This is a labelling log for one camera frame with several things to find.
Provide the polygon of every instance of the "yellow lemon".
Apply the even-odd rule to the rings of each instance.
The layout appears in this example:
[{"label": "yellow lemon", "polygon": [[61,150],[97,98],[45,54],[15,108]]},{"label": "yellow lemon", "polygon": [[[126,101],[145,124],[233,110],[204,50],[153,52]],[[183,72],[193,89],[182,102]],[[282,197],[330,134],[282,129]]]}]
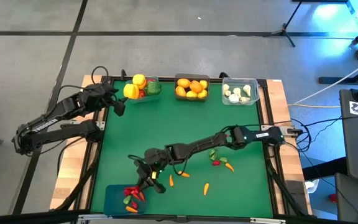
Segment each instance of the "yellow lemon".
[{"label": "yellow lemon", "polygon": [[178,86],[182,86],[183,88],[189,88],[190,81],[187,78],[180,78],[177,81]]},{"label": "yellow lemon", "polygon": [[206,95],[207,95],[206,90],[203,90],[201,93],[199,93],[199,94],[197,95],[197,97],[198,97],[198,98],[204,98],[204,97],[206,97]]},{"label": "yellow lemon", "polygon": [[189,100],[194,100],[195,98],[197,98],[197,93],[196,92],[193,92],[193,91],[188,91],[186,93],[186,97],[189,99]]},{"label": "yellow lemon", "polygon": [[208,82],[206,80],[201,80],[200,84],[203,86],[203,89],[206,89],[208,87]]},{"label": "yellow lemon", "polygon": [[175,88],[175,93],[176,93],[178,96],[183,96],[183,97],[186,96],[186,91],[185,91],[185,89],[184,89],[182,86],[177,86],[177,87]]}]

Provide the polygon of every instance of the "orange carrot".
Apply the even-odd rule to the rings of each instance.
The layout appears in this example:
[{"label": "orange carrot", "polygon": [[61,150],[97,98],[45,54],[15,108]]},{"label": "orange carrot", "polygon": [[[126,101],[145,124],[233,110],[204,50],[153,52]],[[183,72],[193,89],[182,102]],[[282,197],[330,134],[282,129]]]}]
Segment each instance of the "orange carrot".
[{"label": "orange carrot", "polygon": [[206,193],[208,192],[208,188],[209,188],[209,183],[206,183],[204,185],[204,195],[206,195]]},{"label": "orange carrot", "polygon": [[139,197],[140,197],[140,199],[142,199],[142,201],[146,201],[146,198],[144,197],[144,194],[143,194],[143,192],[139,192]]},{"label": "orange carrot", "polygon": [[137,213],[137,210],[130,207],[130,206],[126,206],[125,209],[128,211],[128,212],[133,212],[133,213]]},{"label": "orange carrot", "polygon": [[234,172],[233,166],[231,166],[228,162],[225,163],[225,166]]},{"label": "orange carrot", "polygon": [[181,175],[182,177],[190,177],[189,174],[187,174],[187,173],[185,173],[183,171],[179,171],[178,174]]},{"label": "orange carrot", "polygon": [[173,178],[172,178],[172,174],[169,175],[169,186],[173,187]]}]

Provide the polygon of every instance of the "green table surface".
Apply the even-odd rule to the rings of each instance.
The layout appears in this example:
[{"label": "green table surface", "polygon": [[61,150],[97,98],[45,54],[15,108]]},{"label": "green table surface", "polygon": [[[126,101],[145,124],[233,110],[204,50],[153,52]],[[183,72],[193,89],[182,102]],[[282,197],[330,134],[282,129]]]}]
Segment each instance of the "green table surface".
[{"label": "green table surface", "polygon": [[[122,97],[125,82],[115,81]],[[91,203],[92,212],[103,212],[106,187],[136,184],[138,176],[128,154],[144,157],[146,149],[173,143],[190,143],[211,136],[227,125],[258,124],[256,105],[228,106],[221,101],[221,84],[211,84],[204,103],[178,101],[174,83],[162,82],[158,101],[126,103],[123,116],[108,114],[99,169]],[[167,191],[145,191],[146,214],[201,215],[223,217],[272,217],[272,204],[262,145],[249,144],[234,151],[220,147],[218,157],[228,158],[235,172],[224,165],[212,166],[209,151],[195,154],[187,164],[189,178],[175,175],[167,166],[158,181]],[[169,186],[173,175],[174,187]],[[203,195],[209,183],[207,196]]]}]

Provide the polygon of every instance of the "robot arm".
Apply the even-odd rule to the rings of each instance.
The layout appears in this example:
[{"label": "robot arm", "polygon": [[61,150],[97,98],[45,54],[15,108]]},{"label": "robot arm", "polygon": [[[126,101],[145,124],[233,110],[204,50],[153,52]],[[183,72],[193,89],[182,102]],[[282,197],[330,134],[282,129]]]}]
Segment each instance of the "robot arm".
[{"label": "robot arm", "polygon": [[141,189],[154,187],[156,192],[164,193],[165,187],[157,179],[159,173],[167,165],[186,163],[187,160],[198,152],[212,149],[218,146],[226,146],[233,150],[243,149],[251,142],[262,141],[272,145],[285,144],[283,134],[279,127],[271,127],[266,131],[251,131],[246,126],[228,126],[213,136],[195,141],[189,144],[171,144],[165,146],[165,150],[148,149],[144,158],[129,155],[135,160],[139,180],[137,185]]},{"label": "robot arm", "polygon": [[46,114],[18,127],[12,139],[16,152],[28,154],[43,144],[75,136],[82,136],[89,141],[99,141],[100,129],[92,120],[83,121],[80,124],[62,125],[57,131],[44,133],[42,130],[61,120],[85,116],[108,106],[113,106],[114,112],[122,116],[126,98],[118,100],[115,96],[117,92],[118,90],[108,83],[92,84],[85,87],[83,91],[63,99]]}]

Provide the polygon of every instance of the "gray floor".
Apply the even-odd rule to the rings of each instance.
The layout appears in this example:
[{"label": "gray floor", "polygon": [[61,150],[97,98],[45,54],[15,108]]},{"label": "gray floor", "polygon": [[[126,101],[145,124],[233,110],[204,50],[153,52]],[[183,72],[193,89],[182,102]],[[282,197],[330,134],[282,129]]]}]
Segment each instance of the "gray floor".
[{"label": "gray floor", "polygon": [[[352,4],[358,9],[357,0]],[[72,30],[80,5],[80,0],[0,0],[0,30]],[[80,30],[266,32],[277,30],[295,7],[289,0],[94,0],[88,3]],[[288,30],[358,32],[358,20],[345,4],[303,4]],[[0,146],[0,215],[9,211],[27,161],[14,153],[10,139],[19,124],[44,112],[68,39],[0,37],[0,138],[5,139]],[[130,75],[157,76],[217,77],[225,71],[232,77],[282,79],[287,101],[293,103],[324,87],[317,83],[318,77],[342,77],[358,67],[354,59],[358,46],[349,39],[293,40],[296,48],[279,37],[77,37],[63,84],[80,85],[83,75],[97,65],[106,66],[111,75],[119,75],[122,68]],[[338,105],[338,91],[350,87],[358,88],[335,86],[305,103]],[[76,91],[65,89],[61,96]],[[337,109],[290,108],[290,113],[304,123],[340,115]],[[312,127],[311,132],[323,127]],[[307,155],[321,161],[343,156],[341,139],[338,122],[318,136]],[[48,210],[58,152],[41,157],[24,212]]]}]

